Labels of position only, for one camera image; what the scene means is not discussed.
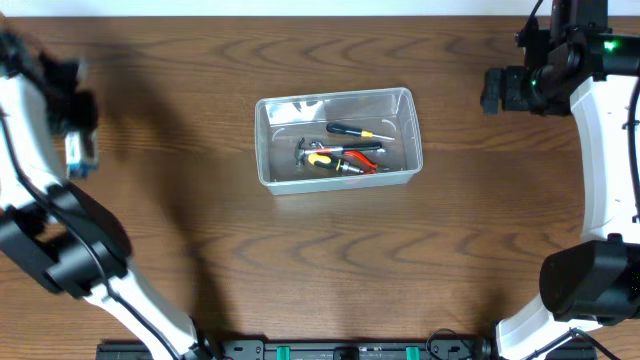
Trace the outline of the blue white product box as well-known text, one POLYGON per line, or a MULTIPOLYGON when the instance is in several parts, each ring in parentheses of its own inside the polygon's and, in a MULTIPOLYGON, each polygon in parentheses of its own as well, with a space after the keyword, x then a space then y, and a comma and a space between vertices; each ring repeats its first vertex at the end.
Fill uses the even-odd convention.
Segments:
POLYGON ((87 178, 98 168, 97 131, 72 131, 64 136, 66 173, 69 178, 87 178))

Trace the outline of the slim black yellow screwdriver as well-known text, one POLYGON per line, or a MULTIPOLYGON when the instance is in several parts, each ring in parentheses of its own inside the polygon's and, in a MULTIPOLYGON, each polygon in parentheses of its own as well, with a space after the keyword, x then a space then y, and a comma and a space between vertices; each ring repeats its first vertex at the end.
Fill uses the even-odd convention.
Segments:
POLYGON ((394 141, 394 137, 377 134, 362 128, 344 125, 341 123, 328 123, 326 125, 326 131, 336 135, 353 136, 360 138, 378 139, 383 141, 394 141))

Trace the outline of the red handled pliers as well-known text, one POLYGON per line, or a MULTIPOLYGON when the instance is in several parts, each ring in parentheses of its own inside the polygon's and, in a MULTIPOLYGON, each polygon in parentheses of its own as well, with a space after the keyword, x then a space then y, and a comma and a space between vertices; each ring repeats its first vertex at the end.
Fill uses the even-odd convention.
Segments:
POLYGON ((373 162, 360 151, 345 151, 344 156, 350 160, 355 160, 356 162, 360 163, 364 169, 365 174, 390 171, 390 168, 381 166, 373 162))

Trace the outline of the silver offset wrench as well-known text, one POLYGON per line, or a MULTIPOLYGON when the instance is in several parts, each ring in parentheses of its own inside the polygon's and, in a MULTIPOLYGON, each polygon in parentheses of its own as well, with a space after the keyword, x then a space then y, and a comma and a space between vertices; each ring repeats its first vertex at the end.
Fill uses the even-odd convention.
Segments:
POLYGON ((345 151, 378 152, 384 153, 386 148, 381 142, 355 143, 346 145, 324 145, 314 141, 310 143, 310 149, 317 153, 344 154, 345 151))

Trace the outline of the stubby yellow black screwdriver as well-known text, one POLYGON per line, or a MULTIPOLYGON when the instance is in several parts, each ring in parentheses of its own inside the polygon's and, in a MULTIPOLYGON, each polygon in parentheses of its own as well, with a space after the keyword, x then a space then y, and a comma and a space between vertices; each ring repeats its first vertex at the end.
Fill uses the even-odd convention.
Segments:
POLYGON ((307 156, 307 161, 315 167, 333 170, 337 173, 356 175, 364 174, 364 171, 361 168, 330 154, 311 153, 307 156))

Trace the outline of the black orange pen tool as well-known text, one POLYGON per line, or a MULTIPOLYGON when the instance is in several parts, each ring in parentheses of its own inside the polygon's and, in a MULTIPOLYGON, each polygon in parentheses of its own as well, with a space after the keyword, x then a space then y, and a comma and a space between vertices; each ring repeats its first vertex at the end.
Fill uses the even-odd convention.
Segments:
POLYGON ((304 164, 304 158, 312 153, 318 154, 345 154, 347 151, 359 152, 385 152, 381 142, 354 143, 346 145, 325 145, 320 141, 312 141, 307 148, 304 147, 305 138, 301 138, 294 149, 294 159, 297 165, 304 164))

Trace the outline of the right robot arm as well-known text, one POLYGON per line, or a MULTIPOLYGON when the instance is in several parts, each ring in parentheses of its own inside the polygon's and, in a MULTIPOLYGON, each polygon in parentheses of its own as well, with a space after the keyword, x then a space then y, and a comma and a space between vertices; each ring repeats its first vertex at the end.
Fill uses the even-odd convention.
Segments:
POLYGON ((570 338, 639 316, 639 40, 578 26, 521 30, 525 63, 486 72, 487 114, 574 118, 584 220, 548 256, 538 294, 495 327, 499 359, 543 359, 570 338))

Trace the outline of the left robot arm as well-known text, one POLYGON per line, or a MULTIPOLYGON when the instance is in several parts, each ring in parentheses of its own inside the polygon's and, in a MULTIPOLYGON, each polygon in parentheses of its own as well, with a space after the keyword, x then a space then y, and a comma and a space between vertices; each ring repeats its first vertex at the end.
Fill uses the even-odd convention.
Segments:
POLYGON ((220 359, 141 273, 119 220, 73 182, 98 165, 99 115, 82 69, 1 31, 1 250, 48 292, 109 313, 154 359, 220 359))

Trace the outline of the clear plastic container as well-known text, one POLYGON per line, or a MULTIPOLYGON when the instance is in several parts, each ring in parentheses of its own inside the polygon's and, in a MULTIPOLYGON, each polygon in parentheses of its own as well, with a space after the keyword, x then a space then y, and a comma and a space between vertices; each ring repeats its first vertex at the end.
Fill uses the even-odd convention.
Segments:
POLYGON ((255 150, 258 178, 274 195, 405 184, 424 163, 414 99, 403 87, 261 99, 255 107, 255 150), (332 122, 395 140, 332 134, 326 131, 332 122), (301 138, 305 148, 312 141, 381 142, 384 153, 362 153, 390 171, 342 174, 311 165, 307 156, 303 165, 297 165, 294 149, 301 138))

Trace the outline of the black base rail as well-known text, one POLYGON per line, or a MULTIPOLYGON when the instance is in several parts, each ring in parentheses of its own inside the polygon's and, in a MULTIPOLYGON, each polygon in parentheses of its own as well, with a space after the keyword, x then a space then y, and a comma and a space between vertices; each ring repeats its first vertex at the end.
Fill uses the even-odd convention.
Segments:
MULTIPOLYGON (((425 342, 271 342, 259 339, 222 343, 225 360, 471 360, 505 359, 492 349, 487 338, 437 335, 425 342)), ((97 360, 152 359, 145 345, 136 342, 99 344, 97 360)), ((535 359, 596 360, 595 347, 573 339, 535 359)))

